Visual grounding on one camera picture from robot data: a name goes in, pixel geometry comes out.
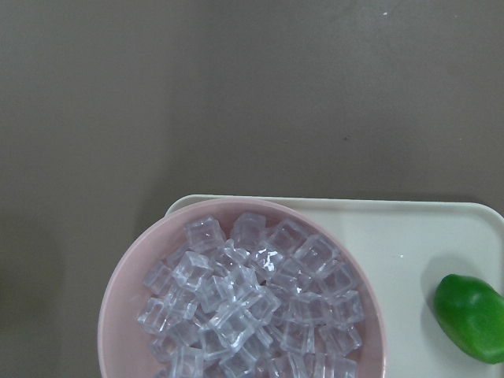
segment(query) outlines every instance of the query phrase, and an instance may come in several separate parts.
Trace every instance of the bell pepper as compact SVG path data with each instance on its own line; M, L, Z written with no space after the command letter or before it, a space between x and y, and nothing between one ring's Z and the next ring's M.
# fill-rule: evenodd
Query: bell pepper
M433 309L462 351L488 364L504 361L504 298L488 283L450 274L435 290Z

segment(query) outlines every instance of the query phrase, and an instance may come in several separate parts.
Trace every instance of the bowl of ice cubes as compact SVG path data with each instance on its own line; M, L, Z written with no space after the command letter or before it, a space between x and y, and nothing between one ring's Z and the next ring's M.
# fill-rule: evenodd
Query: bowl of ice cubes
M382 378L370 282L309 218L254 198L187 206L148 228L110 278L103 378Z

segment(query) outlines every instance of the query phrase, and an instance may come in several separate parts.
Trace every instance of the pile of ice cubes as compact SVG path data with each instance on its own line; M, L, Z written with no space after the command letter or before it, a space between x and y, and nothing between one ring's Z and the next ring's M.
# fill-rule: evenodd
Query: pile of ice cubes
M243 213L229 239L212 216L143 283L139 316L166 364L154 378L355 378L356 276L338 247L291 219Z

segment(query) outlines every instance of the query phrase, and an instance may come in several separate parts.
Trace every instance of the green pepper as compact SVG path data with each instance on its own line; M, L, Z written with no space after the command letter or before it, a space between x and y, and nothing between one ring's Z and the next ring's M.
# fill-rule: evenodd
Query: green pepper
M469 356L496 364L504 361L504 298L488 283L450 274L434 294L441 329Z

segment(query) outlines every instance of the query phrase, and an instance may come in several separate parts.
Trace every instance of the gray surface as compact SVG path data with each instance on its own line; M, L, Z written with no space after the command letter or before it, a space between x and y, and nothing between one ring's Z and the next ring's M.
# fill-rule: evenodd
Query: gray surface
M504 213L504 3L0 3L0 376L99 376L109 275L190 193Z

